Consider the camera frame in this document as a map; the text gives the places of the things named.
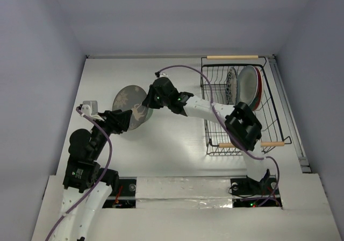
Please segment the green floral plate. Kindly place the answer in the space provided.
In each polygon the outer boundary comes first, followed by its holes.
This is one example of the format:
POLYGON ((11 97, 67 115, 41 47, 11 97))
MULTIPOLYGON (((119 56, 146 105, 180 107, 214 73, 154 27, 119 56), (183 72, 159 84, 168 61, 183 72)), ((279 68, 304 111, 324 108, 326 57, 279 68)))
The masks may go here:
POLYGON ((147 110, 147 116, 146 116, 146 118, 145 118, 145 121, 148 121, 150 118, 151 118, 151 116, 152 116, 152 114, 153 114, 153 109, 151 109, 151 108, 149 108, 148 110, 147 110))

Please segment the grey reindeer plate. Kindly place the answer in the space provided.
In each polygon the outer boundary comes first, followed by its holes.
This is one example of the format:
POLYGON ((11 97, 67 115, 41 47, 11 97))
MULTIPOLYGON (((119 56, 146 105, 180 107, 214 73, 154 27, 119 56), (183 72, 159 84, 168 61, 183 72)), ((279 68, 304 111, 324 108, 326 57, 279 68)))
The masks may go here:
POLYGON ((147 97, 144 89, 137 85, 124 87, 116 95, 112 110, 132 111, 128 130, 134 130, 143 124, 148 118, 148 108, 142 103, 147 97))

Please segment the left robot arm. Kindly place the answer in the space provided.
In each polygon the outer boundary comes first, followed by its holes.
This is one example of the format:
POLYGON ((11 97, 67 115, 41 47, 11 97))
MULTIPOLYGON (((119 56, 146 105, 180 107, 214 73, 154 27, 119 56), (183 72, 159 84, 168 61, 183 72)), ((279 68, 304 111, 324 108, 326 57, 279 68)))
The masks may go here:
POLYGON ((128 130, 132 111, 91 114, 87 109, 87 105, 80 105, 76 111, 93 127, 78 129, 69 138, 59 218, 46 240, 87 240, 104 202, 119 189, 118 172, 109 169, 112 156, 108 156, 104 167, 97 159, 105 145, 113 151, 110 135, 128 130))

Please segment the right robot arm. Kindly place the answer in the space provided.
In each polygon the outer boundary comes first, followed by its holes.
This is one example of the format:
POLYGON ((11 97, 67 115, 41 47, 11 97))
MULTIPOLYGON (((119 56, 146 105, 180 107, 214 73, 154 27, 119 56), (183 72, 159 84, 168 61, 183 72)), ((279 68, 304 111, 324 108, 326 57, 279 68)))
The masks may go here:
POLYGON ((177 115, 219 123, 231 144, 241 151, 248 189, 254 194, 266 189, 270 172, 261 148, 262 125, 246 103, 223 105, 207 101, 189 92, 179 92, 167 77, 160 77, 150 85, 142 105, 150 109, 166 107, 177 115))

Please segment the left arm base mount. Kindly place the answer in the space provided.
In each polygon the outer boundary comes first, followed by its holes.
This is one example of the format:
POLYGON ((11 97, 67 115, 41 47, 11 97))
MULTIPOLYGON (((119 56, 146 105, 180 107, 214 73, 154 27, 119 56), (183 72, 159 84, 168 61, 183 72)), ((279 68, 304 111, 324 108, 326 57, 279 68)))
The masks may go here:
POLYGON ((103 204, 103 209, 133 209, 136 207, 136 178, 120 178, 117 190, 103 204))

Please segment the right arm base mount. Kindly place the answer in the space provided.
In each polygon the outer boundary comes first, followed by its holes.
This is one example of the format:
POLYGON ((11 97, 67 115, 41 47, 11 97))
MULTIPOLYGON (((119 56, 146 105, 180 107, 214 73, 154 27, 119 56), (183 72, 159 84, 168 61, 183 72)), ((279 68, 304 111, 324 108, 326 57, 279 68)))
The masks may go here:
POLYGON ((277 179, 270 177, 260 184, 249 178, 230 178, 228 193, 235 208, 282 207, 279 189, 275 191, 277 179))

